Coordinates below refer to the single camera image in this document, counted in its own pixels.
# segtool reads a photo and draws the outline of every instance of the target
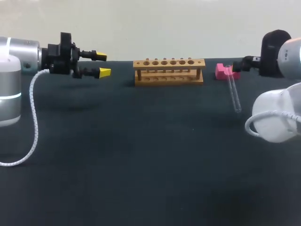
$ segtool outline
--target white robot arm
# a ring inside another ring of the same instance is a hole
[[[261,76],[300,80],[301,38],[291,39],[281,30],[270,32],[262,40],[261,57],[246,56],[234,62],[233,71],[258,68]],[[280,143],[301,134],[301,83],[287,89],[271,90],[254,102],[246,131],[269,142]],[[257,132],[250,129],[253,122]]]

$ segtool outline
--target black mount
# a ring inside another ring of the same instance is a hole
[[[276,30],[267,33],[261,44],[261,56],[246,56],[242,61],[233,63],[233,71],[250,71],[251,68],[258,68],[259,75],[266,77],[282,78],[277,59],[281,46],[291,39],[286,31]]]
[[[83,75],[99,78],[99,69],[89,70],[78,67],[80,57],[93,61],[107,60],[106,55],[99,55],[95,50],[80,51],[75,43],[71,42],[71,34],[61,32],[60,44],[48,44],[48,48],[42,48],[42,69],[49,69],[53,74],[70,74],[73,71],[73,78],[82,78]]]

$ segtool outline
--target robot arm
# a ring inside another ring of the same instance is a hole
[[[261,56],[246,56],[233,63],[233,71],[259,69],[259,75],[299,80],[301,78],[301,38],[281,30],[266,34],[262,40]],[[301,134],[301,83],[287,89],[271,90],[254,102],[252,117],[246,131],[269,142],[280,143]],[[250,129],[253,122],[257,131]]]
[[[73,78],[83,75],[99,78],[100,69],[79,68],[79,58],[107,60],[105,54],[95,50],[80,51],[71,41],[71,34],[64,32],[61,33],[60,44],[48,44],[48,48],[41,48],[38,41],[6,37],[0,37],[0,48],[9,48],[9,54],[19,58],[22,74],[34,75],[40,70],[49,69],[50,73],[72,74]]]

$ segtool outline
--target wooden test tube rack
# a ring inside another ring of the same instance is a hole
[[[136,86],[203,84],[204,59],[137,60],[134,61]]]

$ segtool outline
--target cable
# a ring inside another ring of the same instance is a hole
[[[49,73],[48,69],[45,69],[45,70],[42,70],[42,71],[36,73],[35,76],[32,78],[32,81],[31,81],[30,86],[29,86],[29,99],[30,99],[30,106],[32,108],[32,119],[33,119],[33,125],[34,125],[34,138],[33,138],[32,147],[31,147],[29,153],[24,158],[20,159],[19,161],[11,162],[11,163],[0,162],[0,166],[16,166],[16,165],[19,165],[22,162],[25,162],[27,159],[29,159],[29,157],[32,155],[32,153],[36,149],[36,146],[37,146],[37,143],[38,143],[38,137],[39,137],[39,129],[38,129],[37,113],[36,113],[36,109],[34,107],[34,100],[33,100],[33,86],[34,86],[34,83],[37,80],[37,78],[40,77],[40,75],[43,75],[43,74],[46,74],[46,73]]]
[[[290,119],[290,120],[301,123],[301,116],[299,116],[299,115],[292,114],[290,112],[274,110],[274,111],[262,112],[262,113],[251,116],[245,123],[245,130],[247,131],[247,133],[251,134],[254,137],[261,137],[259,135],[259,133],[256,133],[253,130],[251,130],[251,128],[250,128],[251,123],[255,122],[257,120],[269,118],[272,116],[279,116],[282,118]]]

